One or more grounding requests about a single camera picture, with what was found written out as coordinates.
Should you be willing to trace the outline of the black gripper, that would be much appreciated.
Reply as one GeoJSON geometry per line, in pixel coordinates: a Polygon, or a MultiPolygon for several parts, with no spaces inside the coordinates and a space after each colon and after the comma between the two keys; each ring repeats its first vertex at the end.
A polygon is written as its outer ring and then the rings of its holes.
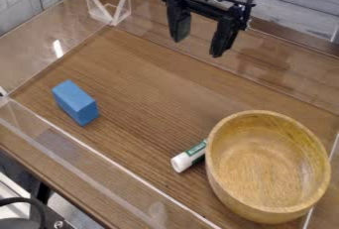
{"type": "Polygon", "coordinates": [[[248,27],[255,0],[163,1],[167,6],[170,35],[176,43],[182,42],[190,35],[191,13],[214,20],[220,19],[210,48],[210,55],[220,57],[224,51],[232,47],[239,29],[244,30],[248,27]]]}

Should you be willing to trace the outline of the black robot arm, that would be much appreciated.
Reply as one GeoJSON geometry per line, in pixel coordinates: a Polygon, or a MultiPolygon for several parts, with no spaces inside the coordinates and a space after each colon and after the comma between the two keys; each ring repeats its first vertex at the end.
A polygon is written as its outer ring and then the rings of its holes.
{"type": "Polygon", "coordinates": [[[192,14],[218,22],[210,55],[220,57],[232,47],[239,31],[250,26],[255,0],[163,0],[167,7],[170,35],[180,43],[191,34],[192,14]]]}

